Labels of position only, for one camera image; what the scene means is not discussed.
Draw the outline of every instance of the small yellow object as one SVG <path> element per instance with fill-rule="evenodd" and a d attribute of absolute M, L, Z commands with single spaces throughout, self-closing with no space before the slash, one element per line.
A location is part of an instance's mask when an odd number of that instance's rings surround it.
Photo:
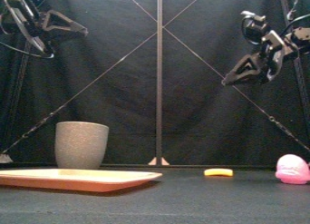
<path fill-rule="evenodd" d="M 232 177 L 234 171 L 230 169 L 208 169 L 204 170 L 204 176 L 224 176 Z"/>

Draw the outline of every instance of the ceramic cup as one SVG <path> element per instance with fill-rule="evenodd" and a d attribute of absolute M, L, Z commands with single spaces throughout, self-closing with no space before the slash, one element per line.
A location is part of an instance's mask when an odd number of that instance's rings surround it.
<path fill-rule="evenodd" d="M 91 122 L 59 122 L 55 154 L 60 169 L 97 170 L 107 149 L 109 127 Z"/>

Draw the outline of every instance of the black curtain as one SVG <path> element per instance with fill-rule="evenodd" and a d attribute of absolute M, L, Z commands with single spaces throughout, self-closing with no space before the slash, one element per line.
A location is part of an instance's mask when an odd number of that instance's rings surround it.
<path fill-rule="evenodd" d="M 163 0 L 162 88 L 156 87 L 158 0 L 48 3 L 88 28 L 89 35 L 59 45 L 55 59 L 28 59 L 7 141 L 12 143 L 99 79 L 11 149 L 13 161 L 55 162 L 56 123 L 84 121 L 109 126 L 103 163 L 147 164 L 156 155 L 158 90 L 162 157 L 171 164 L 275 165 L 286 153 L 307 158 L 305 148 L 270 121 L 272 116 L 309 143 L 293 62 L 284 63 L 271 83 L 238 89 L 220 84 L 242 56 L 258 50 L 243 39 L 239 13 L 266 15 L 280 32 L 280 0 Z M 11 71 L 11 52 L 3 52 Z"/>

